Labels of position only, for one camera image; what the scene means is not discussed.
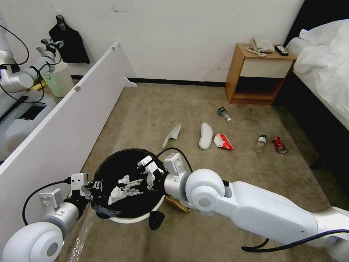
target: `white bedsheet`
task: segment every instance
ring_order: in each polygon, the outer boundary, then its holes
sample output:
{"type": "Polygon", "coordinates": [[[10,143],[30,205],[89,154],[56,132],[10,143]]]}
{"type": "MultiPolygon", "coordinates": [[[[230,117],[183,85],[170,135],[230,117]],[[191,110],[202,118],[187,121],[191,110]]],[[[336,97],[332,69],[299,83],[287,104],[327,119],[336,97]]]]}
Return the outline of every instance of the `white bedsheet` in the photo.
{"type": "Polygon", "coordinates": [[[349,20],[331,26],[302,31],[306,40],[296,37],[288,49],[297,55],[293,72],[349,130],[349,20]]]}

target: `white telephone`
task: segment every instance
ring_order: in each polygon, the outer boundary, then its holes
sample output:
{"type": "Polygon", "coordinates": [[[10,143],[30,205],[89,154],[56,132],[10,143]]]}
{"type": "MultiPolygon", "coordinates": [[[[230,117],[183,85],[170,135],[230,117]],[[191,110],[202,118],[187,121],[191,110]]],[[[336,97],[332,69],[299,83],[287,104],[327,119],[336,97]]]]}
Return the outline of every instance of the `white telephone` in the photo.
{"type": "Polygon", "coordinates": [[[269,40],[259,39],[257,37],[252,37],[250,41],[251,48],[246,47],[246,50],[255,53],[260,57],[265,57],[265,53],[272,53],[275,51],[273,45],[269,40]]]}

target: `pillow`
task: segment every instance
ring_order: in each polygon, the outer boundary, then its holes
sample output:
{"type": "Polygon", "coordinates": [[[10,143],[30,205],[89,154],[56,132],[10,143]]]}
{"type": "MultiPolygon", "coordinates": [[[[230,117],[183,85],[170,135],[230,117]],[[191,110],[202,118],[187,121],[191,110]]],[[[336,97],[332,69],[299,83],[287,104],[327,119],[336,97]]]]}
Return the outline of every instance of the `pillow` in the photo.
{"type": "Polygon", "coordinates": [[[341,34],[340,28],[342,26],[349,28],[349,19],[333,21],[310,29],[309,31],[302,29],[299,37],[314,44],[329,45],[338,34],[341,34]]]}

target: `nightstand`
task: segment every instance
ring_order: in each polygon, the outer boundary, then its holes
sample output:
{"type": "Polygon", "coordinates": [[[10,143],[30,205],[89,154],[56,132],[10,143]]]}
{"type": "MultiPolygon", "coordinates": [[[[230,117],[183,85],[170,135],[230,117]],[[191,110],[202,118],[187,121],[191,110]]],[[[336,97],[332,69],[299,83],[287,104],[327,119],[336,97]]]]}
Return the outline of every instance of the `nightstand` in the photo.
{"type": "Polygon", "coordinates": [[[249,44],[235,47],[225,85],[228,101],[271,105],[297,57],[290,52],[281,56],[277,51],[259,57],[245,47],[249,44]]]}

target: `small bottle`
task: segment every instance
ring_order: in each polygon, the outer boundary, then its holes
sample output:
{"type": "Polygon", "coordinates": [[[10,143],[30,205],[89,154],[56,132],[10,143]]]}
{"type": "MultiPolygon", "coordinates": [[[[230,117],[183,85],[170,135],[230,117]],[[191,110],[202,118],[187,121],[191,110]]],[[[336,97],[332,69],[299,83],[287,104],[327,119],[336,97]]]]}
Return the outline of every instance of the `small bottle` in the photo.
{"type": "Polygon", "coordinates": [[[230,122],[230,121],[232,120],[232,119],[229,117],[228,112],[225,110],[224,107],[220,107],[220,108],[218,109],[218,113],[219,113],[221,116],[224,116],[224,118],[225,118],[228,122],[230,122]]]}
{"type": "Polygon", "coordinates": [[[254,150],[256,153],[260,154],[263,151],[263,147],[266,144],[266,135],[261,135],[256,143],[256,146],[254,147],[254,150]]]}

